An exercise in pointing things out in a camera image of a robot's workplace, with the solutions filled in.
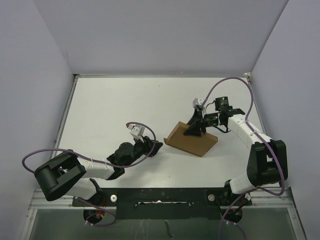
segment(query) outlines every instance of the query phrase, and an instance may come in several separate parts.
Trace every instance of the cable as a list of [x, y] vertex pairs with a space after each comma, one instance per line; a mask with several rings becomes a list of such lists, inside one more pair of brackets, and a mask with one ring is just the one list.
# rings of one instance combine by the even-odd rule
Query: cable
[[234, 212], [232, 212], [234, 215], [237, 214], [237, 212], [240, 211], [240, 209], [242, 209], [244, 206], [248, 205], [249, 201], [247, 201], [245, 204], [240, 205]]
[[209, 104], [205, 107], [205, 110], [204, 110], [205, 114], [207, 114], [207, 108], [208, 108], [208, 106], [211, 105], [211, 104], [214, 104], [214, 103], [215, 103], [215, 100], [213, 100], [213, 102], [209, 103]]
[[[218, 81], [218, 82], [217, 82], [215, 85], [213, 85], [213, 87], [210, 89], [210, 91], [209, 91], [209, 93], [207, 94], [207, 96], [205, 97], [205, 99], [204, 99], [201, 107], [203, 107], [203, 106], [206, 104], [206, 102], [208, 101], [208, 98], [209, 98], [210, 94], [211, 94], [212, 91], [216, 88], [216, 86], [219, 85], [220, 83], [226, 81], [226, 80], [229, 80], [229, 79], [236, 79], [236, 80], [239, 80], [239, 81], [243, 82], [243, 83], [246, 85], [246, 87], [248, 88], [249, 92], [250, 92], [251, 102], [250, 102], [249, 110], [248, 110], [247, 114], [245, 115], [245, 121], [246, 121], [245, 123], [246, 123], [246, 125], [251, 129], [252, 132], [255, 132], [254, 128], [248, 123], [248, 116], [249, 116], [249, 114], [250, 114], [250, 112], [251, 112], [251, 110], [252, 110], [252, 107], [253, 107], [253, 105], [254, 105], [254, 94], [253, 94], [250, 86], [248, 85], [248, 83], [247, 83], [246, 81], [244, 81], [243, 79], [239, 78], [239, 77], [226, 77], [226, 78]], [[276, 167], [277, 167], [277, 169], [278, 169], [278, 171], [279, 171], [279, 174], [280, 174], [280, 179], [281, 179], [281, 191], [280, 191], [279, 193], [277, 193], [277, 192], [272, 192], [272, 191], [270, 191], [270, 190], [268, 190], [268, 189], [265, 189], [264, 187], [257, 187], [256, 189], [250, 190], [250, 191], [248, 191], [247, 193], [251, 193], [251, 192], [253, 192], [253, 191], [257, 190], [257, 189], [261, 189], [261, 190], [266, 191], [266, 192], [269, 193], [269, 194], [272, 194], [272, 195], [275, 195], [275, 196], [281, 196], [281, 195], [285, 192], [285, 176], [284, 176], [284, 173], [283, 173], [283, 171], [282, 171], [282, 169], [281, 169], [279, 160], [278, 160], [275, 152], [273, 151], [273, 149], [270, 147], [270, 145], [269, 145], [257, 132], [255, 132], [254, 134], [263, 142], [264, 145], [266, 145], [266, 147], [268, 148], [268, 150], [270, 151], [270, 153], [271, 153], [271, 155], [272, 155], [272, 157], [273, 157], [273, 159], [274, 159], [274, 162], [275, 162]], [[218, 228], [218, 238], [219, 238], [219, 240], [221, 239], [221, 227], [222, 227], [222, 223], [223, 223], [223, 221], [224, 221], [224, 219], [225, 219], [225, 216], [226, 216], [227, 213], [230, 211], [230, 209], [236, 204], [236, 202], [237, 202], [240, 198], [242, 198], [245, 194], [246, 194], [246, 193], [242, 193], [239, 197], [237, 197], [237, 199], [227, 208], [227, 210], [226, 210], [225, 213], [223, 214], [222, 219], [221, 219], [220, 224], [219, 224], [219, 228]]]
[[214, 126], [214, 128], [218, 129], [220, 132], [222, 132], [223, 134], [227, 134], [230, 133], [231, 130], [229, 130], [229, 128], [226, 128], [225, 131], [223, 131], [220, 127], [218, 126]]
[[[117, 216], [116, 216], [116, 214], [114, 214], [113, 212], [111, 212], [111, 211], [109, 211], [109, 210], [107, 210], [107, 209], [104, 209], [104, 208], [102, 208], [102, 207], [93, 205], [93, 204], [91, 204], [90, 202], [84, 200], [84, 199], [81, 198], [81, 197], [76, 197], [76, 199], [78, 199], [80, 202], [82, 202], [82, 203], [84, 203], [84, 204], [87, 204], [88, 206], [91, 206], [91, 207], [93, 207], [93, 208], [95, 208], [95, 209], [98, 209], [98, 210], [100, 210], [100, 211], [102, 211], [102, 212], [104, 212], [104, 213], [106, 213], [106, 214], [110, 214], [110, 215], [114, 216], [114, 220], [113, 220], [112, 222], [104, 223], [104, 224], [92, 224], [93, 227], [108, 227], [108, 226], [110, 226], [110, 225], [112, 225], [112, 224], [114, 224], [114, 223], [116, 222]], [[89, 215], [89, 216], [85, 219], [85, 221], [88, 221], [89, 218], [91, 218], [91, 217], [93, 217], [93, 216], [95, 216], [95, 215], [96, 215], [95, 213]]]
[[238, 227], [238, 229], [240, 229], [240, 231], [242, 232], [243, 236], [244, 236], [244, 239], [247, 240], [248, 239], [248, 236], [245, 232], [245, 230], [243, 229], [243, 227], [241, 225], [239, 225], [238, 223], [235, 223], [234, 224], [236, 227]]
[[39, 149], [39, 150], [36, 150], [36, 151], [33, 151], [33, 152], [30, 152], [29, 154], [27, 154], [26, 156], [23, 157], [22, 159], [22, 166], [28, 170], [30, 173], [35, 173], [34, 170], [32, 170], [31, 168], [29, 168], [27, 165], [26, 165], [26, 159], [31, 157], [32, 155], [35, 155], [35, 154], [38, 154], [38, 153], [42, 153], [42, 152], [52, 152], [52, 151], [60, 151], [60, 152], [65, 152], [65, 153], [69, 153], [69, 154], [74, 154], [76, 156], [78, 156], [79, 158], [82, 158], [82, 159], [85, 159], [87, 161], [92, 161], [92, 162], [95, 162], [95, 163], [99, 163], [99, 164], [106, 164], [106, 165], [109, 165], [111, 167], [114, 167], [114, 168], [119, 168], [119, 169], [126, 169], [126, 168], [131, 168], [133, 166], [136, 166], [138, 165], [139, 163], [142, 163], [146, 158], [148, 158], [152, 152], [154, 151], [155, 147], [156, 147], [156, 141], [157, 141], [157, 138], [156, 138], [156, 134], [155, 132], [150, 128], [148, 127], [147, 125], [143, 124], [143, 123], [140, 123], [140, 122], [135, 122], [135, 121], [131, 121], [131, 122], [128, 122], [126, 124], [126, 126], [128, 127], [130, 124], [136, 124], [136, 125], [141, 125], [145, 128], [147, 128], [153, 135], [153, 145], [152, 145], [152, 148], [151, 150], [148, 152], [147, 155], [145, 155], [141, 160], [137, 161], [136, 163], [133, 163], [131, 165], [128, 165], [128, 166], [118, 166], [118, 165], [114, 165], [114, 164], [111, 164], [111, 163], [108, 163], [108, 162], [105, 162], [105, 161], [101, 161], [101, 160], [96, 160], [96, 159], [91, 159], [90, 157], [87, 157], [87, 156], [84, 156], [78, 152], [75, 152], [75, 151], [72, 151], [72, 150], [68, 150], [68, 149], [63, 149], [63, 148], [43, 148], [43, 149]]
[[[105, 205], [105, 203], [106, 203], [106, 198], [103, 197], [103, 200], [102, 200], [102, 203], [101, 203], [102, 208], [103, 208], [103, 206]], [[101, 210], [98, 211], [98, 209], [97, 209], [97, 210], [95, 211], [95, 213], [101, 215]]]

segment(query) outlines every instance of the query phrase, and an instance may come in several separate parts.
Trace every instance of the white backdrop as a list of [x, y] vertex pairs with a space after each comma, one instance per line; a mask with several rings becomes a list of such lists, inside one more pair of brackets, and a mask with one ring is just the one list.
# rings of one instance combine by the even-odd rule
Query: white backdrop
[[287, 146], [288, 181], [308, 240], [320, 236], [320, 2], [290, 0], [252, 72], [271, 137]]
[[250, 72], [287, 2], [34, 0], [76, 74], [195, 77]]
[[[73, 75], [31, 0], [0, 3], [0, 239], [16, 240], [35, 177], [21, 160], [54, 145]], [[31, 168], [48, 160], [37, 155]]]
[[[205, 98], [220, 79], [79, 78], [59, 147], [106, 158], [121, 143], [133, 143], [127, 122], [146, 124], [163, 142], [179, 121], [191, 118], [194, 98]], [[234, 108], [248, 111], [250, 93], [239, 80], [221, 83], [208, 103], [224, 96]], [[215, 112], [214, 105], [207, 112]], [[261, 129], [254, 106], [249, 120]], [[98, 183], [104, 188], [223, 187], [246, 172], [250, 150], [233, 132], [223, 134], [213, 127], [207, 131], [218, 137], [218, 143], [203, 157], [164, 145], [155, 157], [126, 168], [118, 179]], [[145, 134], [152, 138], [148, 130]]]

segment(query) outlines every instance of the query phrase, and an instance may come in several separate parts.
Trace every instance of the aluminum frame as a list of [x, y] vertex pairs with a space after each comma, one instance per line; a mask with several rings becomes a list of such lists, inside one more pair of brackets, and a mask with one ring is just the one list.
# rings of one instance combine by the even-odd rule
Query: aluminum frame
[[[98, 75], [76, 75], [74, 79], [74, 83], [71, 88], [71, 92], [69, 95], [69, 98], [67, 100], [61, 123], [58, 129], [56, 141], [54, 144], [54, 147], [57, 148], [60, 144], [62, 134], [64, 131], [64, 127], [66, 124], [66, 120], [68, 118], [69, 109], [72, 104], [73, 95], [76, 90], [77, 82], [79, 78], [124, 78], [124, 77], [132, 77], [131, 76], [117, 76], [117, 75], [105, 75], [105, 74], [98, 74]], [[186, 77], [212, 77], [213, 76], [182, 76], [182, 75], [146, 75], [146, 76], [134, 76], [135, 78], [141, 77], [155, 77], [155, 78], [186, 78]], [[240, 76], [241, 78], [246, 78], [248, 81], [248, 84], [251, 85], [250, 76], [247, 74], [244, 74], [243, 76]], [[253, 93], [253, 101], [255, 103], [255, 107], [258, 113], [258, 117], [262, 126], [262, 130], [264, 133], [267, 133], [265, 125], [262, 121], [259, 108], [255, 102], [254, 93]], [[51, 154], [51, 158], [53, 158], [57, 153], [53, 152]], [[269, 187], [268, 189], [273, 191], [280, 191], [279, 187]], [[256, 190], [251, 193], [251, 200], [252, 200], [252, 206], [244, 206], [243, 208], [287, 208], [290, 220], [292, 223], [292, 227], [296, 236], [297, 240], [307, 240], [306, 234], [304, 232], [302, 223], [300, 221], [298, 211], [296, 209], [296, 206], [294, 204], [294, 199], [292, 196], [291, 189], [288, 188], [285, 190], [282, 196], [273, 196], [263, 190]], [[60, 199], [57, 199], [55, 201], [47, 201], [43, 192], [41, 189], [36, 189], [34, 191], [33, 197], [31, 199], [31, 203], [29, 206], [29, 210], [26, 216], [26, 220], [20, 235], [20, 240], [28, 240], [30, 238], [33, 225], [35, 222], [35, 218], [37, 216], [37, 211], [40, 209], [73, 209], [73, 210], [79, 210], [79, 209], [94, 209], [92, 207], [74, 207], [72, 206], [73, 197], [72, 196], [63, 196]], [[116, 210], [117, 207], [106, 207], [106, 209], [110, 210]]]

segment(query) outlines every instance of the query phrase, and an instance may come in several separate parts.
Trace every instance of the screw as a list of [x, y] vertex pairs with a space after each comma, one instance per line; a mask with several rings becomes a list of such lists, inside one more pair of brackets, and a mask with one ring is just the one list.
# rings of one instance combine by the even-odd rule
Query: screw
[[210, 202], [213, 202], [213, 201], [215, 200], [215, 195], [210, 194], [210, 195], [208, 196], [208, 199], [209, 199]]
[[251, 200], [251, 196], [250, 196], [249, 193], [246, 193], [246, 194], [244, 195], [244, 198], [247, 199], [248, 201]]
[[111, 200], [111, 202], [113, 202], [113, 203], [115, 203], [116, 201], [117, 201], [117, 196], [116, 195], [112, 195], [111, 197], [110, 197], [110, 200]]

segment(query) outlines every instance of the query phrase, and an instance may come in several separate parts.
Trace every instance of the open cardboard box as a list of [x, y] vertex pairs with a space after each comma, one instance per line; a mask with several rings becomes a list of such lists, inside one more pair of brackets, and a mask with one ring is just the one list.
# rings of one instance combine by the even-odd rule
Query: open cardboard box
[[169, 136], [163, 139], [164, 143], [176, 149], [202, 157], [218, 142], [218, 137], [209, 133], [203, 134], [201, 137], [185, 136], [184, 132], [188, 127], [189, 125], [181, 121], [178, 122]]

